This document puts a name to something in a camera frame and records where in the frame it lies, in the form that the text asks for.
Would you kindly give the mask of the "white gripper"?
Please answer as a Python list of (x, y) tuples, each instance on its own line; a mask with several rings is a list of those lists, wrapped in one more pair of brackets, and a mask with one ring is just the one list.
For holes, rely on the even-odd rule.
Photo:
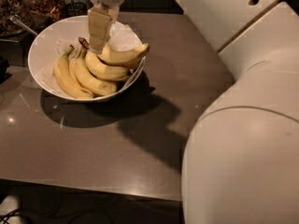
[(108, 41), (112, 22), (118, 20), (124, 0), (90, 1), (94, 6), (88, 10), (89, 49), (93, 53), (101, 54)]

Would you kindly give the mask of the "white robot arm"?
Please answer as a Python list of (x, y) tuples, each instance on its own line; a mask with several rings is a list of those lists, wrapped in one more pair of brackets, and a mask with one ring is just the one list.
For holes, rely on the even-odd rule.
[(284, 0), (176, 0), (235, 79), (194, 124), (186, 224), (299, 224), (298, 15)]

